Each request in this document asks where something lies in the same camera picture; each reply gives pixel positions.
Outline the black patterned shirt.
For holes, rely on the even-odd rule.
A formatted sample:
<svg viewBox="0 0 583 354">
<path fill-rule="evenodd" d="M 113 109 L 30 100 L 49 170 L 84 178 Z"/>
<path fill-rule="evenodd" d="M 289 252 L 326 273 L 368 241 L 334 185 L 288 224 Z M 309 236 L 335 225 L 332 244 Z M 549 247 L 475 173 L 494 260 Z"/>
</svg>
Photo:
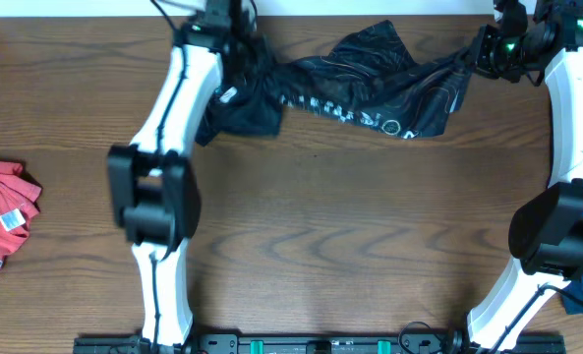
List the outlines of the black patterned shirt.
<svg viewBox="0 0 583 354">
<path fill-rule="evenodd" d="M 205 146 L 220 133 L 276 137 L 284 108 L 396 139 L 440 136 L 473 74 L 466 56 L 461 49 L 419 64 L 390 21 L 345 36 L 324 56 L 287 63 L 252 35 L 213 92 L 196 142 Z"/>
</svg>

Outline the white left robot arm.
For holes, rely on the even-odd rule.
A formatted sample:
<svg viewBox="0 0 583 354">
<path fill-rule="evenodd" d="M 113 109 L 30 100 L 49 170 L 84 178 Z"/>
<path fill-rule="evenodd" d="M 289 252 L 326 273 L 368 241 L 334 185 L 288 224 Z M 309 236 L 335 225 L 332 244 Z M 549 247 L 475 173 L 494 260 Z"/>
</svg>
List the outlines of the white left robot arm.
<svg viewBox="0 0 583 354">
<path fill-rule="evenodd" d="M 167 75 L 148 118 L 125 146 L 107 154 L 113 217 L 140 272 L 145 318 L 140 334 L 103 344 L 77 339 L 77 353 L 186 353 L 194 315 L 187 254 L 202 202 L 192 167 L 196 135 L 224 64 L 257 28 L 252 1 L 206 1 L 171 24 Z"/>
</svg>

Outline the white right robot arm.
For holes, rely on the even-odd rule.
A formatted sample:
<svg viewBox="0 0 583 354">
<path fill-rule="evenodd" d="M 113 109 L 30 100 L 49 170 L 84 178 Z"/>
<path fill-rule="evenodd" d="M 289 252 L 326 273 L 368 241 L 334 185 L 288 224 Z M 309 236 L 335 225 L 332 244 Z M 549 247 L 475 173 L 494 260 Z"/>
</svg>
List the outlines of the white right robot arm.
<svg viewBox="0 0 583 354">
<path fill-rule="evenodd" d="M 583 276 L 583 1 L 496 1 L 495 27 L 471 52 L 479 75 L 512 83 L 537 73 L 552 113 L 548 187 L 512 217 L 511 257 L 491 292 L 443 341 L 445 353 L 562 353 L 559 336 L 524 333 L 554 295 Z"/>
</svg>

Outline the red crumpled shirt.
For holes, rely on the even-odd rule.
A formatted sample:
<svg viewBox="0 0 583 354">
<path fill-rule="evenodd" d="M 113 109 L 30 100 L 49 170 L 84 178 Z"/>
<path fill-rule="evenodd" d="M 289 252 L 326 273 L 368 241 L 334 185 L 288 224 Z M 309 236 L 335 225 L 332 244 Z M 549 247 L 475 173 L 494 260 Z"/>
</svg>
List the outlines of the red crumpled shirt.
<svg viewBox="0 0 583 354">
<path fill-rule="evenodd" d="M 18 162 L 0 161 L 0 270 L 29 238 L 30 223 L 39 215 L 41 188 L 22 177 Z"/>
</svg>

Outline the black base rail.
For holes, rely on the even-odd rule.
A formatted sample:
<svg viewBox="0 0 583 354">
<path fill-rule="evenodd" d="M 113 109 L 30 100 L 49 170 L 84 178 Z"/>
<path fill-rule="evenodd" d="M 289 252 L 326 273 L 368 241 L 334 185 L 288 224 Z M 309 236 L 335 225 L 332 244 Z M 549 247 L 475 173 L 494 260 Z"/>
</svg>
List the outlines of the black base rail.
<svg viewBox="0 0 583 354">
<path fill-rule="evenodd" d="M 206 334 L 184 344 L 153 346 L 139 335 L 129 337 L 79 337 L 74 354 L 447 354 L 480 353 L 455 334 L 445 336 L 415 330 L 401 336 L 237 336 Z"/>
</svg>

